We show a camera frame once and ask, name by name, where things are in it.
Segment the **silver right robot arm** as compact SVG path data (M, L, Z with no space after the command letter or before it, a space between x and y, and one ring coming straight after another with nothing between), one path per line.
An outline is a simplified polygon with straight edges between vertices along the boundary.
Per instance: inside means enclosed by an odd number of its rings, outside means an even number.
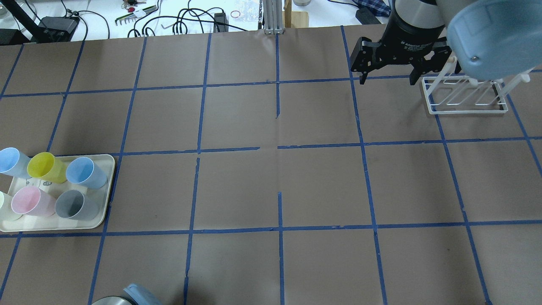
M383 36L358 39L350 71L364 84L371 71L410 64L415 85L455 55L455 73L477 80L517 75L541 64L541 13L540 0L393 0Z

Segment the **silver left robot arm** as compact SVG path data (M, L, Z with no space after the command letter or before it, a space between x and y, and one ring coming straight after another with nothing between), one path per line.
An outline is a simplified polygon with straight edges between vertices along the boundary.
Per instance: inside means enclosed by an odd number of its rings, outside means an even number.
M162 305L161 301L144 286L132 283L120 295L102 297L92 305Z

